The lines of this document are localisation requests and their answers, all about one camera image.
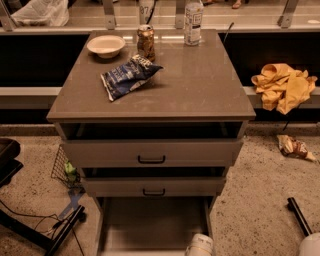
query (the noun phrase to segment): desk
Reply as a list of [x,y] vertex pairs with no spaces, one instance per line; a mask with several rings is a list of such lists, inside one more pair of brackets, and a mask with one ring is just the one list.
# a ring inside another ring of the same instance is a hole
[[155,31],[164,69],[110,102],[100,74],[135,55],[137,38],[117,30],[88,40],[105,34],[122,36],[125,48],[102,60],[84,47],[47,118],[101,210],[99,253],[161,255],[165,247],[165,255],[183,255],[195,232],[211,235],[208,212],[254,110],[215,30],[203,30],[195,47],[184,45],[182,30]]

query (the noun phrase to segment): small bowl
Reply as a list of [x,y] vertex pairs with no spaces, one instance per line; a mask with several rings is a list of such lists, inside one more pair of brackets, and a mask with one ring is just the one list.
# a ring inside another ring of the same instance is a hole
[[98,36],[87,44],[89,51],[98,54],[99,57],[110,59],[117,56],[125,46],[126,41],[119,36]]

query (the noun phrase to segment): snack bag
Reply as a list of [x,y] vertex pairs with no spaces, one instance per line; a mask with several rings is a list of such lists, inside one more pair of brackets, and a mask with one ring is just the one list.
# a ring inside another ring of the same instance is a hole
[[101,79],[110,101],[114,101],[148,82],[162,68],[143,56],[135,55],[127,63],[101,74]]
[[318,162],[318,159],[307,150],[304,142],[296,140],[288,135],[278,135],[279,149],[284,156],[302,158]]

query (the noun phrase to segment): chip bag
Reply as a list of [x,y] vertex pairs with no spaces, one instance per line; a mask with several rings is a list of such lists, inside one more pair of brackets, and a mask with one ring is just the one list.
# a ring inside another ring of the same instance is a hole
[[143,56],[135,55],[127,63],[101,74],[101,79],[110,101],[114,101],[148,82],[162,68]]

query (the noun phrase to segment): yellow towel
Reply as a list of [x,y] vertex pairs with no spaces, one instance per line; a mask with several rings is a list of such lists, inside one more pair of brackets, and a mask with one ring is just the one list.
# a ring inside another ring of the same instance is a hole
[[310,98],[317,77],[308,77],[308,71],[294,70],[285,63],[267,64],[260,75],[251,78],[256,93],[262,93],[263,108],[274,108],[282,114]]

